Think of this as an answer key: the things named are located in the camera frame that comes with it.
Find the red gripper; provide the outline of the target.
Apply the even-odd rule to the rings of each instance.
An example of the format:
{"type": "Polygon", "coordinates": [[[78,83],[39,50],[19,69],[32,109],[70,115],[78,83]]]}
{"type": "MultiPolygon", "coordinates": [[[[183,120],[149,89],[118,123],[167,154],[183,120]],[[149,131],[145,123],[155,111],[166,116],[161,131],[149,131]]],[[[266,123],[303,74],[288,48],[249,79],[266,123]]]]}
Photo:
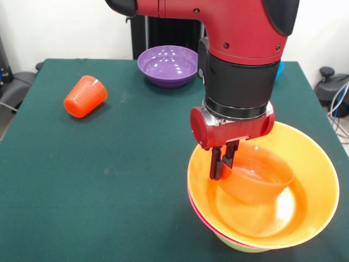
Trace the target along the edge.
{"type": "Polygon", "coordinates": [[[229,121],[213,116],[205,106],[191,109],[190,125],[197,143],[205,150],[212,149],[209,177],[218,181],[222,174],[222,161],[230,169],[240,139],[254,139],[270,133],[275,121],[273,107],[263,116],[247,121],[229,121]],[[221,146],[226,152],[221,160],[221,146]]]}

